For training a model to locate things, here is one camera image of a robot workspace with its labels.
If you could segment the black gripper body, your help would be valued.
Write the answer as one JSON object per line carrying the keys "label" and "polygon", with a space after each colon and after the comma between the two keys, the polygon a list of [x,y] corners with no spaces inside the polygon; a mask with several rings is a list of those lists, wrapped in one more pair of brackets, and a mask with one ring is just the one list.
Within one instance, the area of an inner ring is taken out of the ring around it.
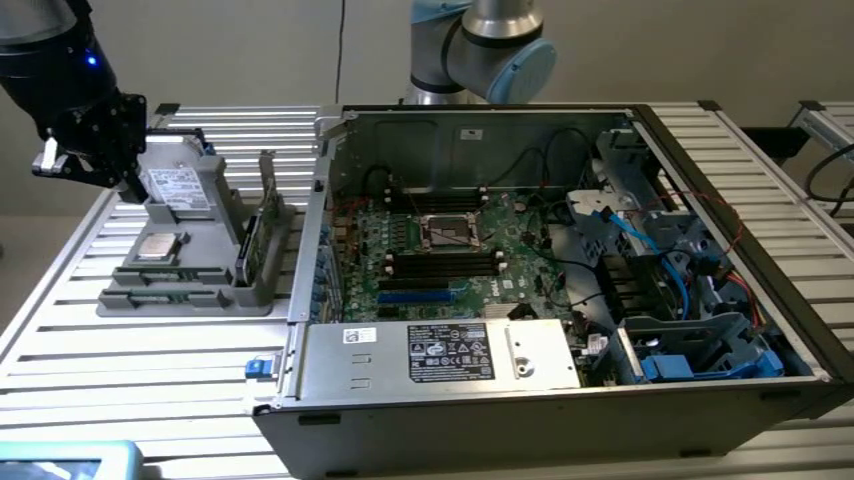
{"label": "black gripper body", "polygon": [[1,48],[1,86],[30,116],[38,136],[97,167],[137,169],[146,99],[118,89],[90,30]]}

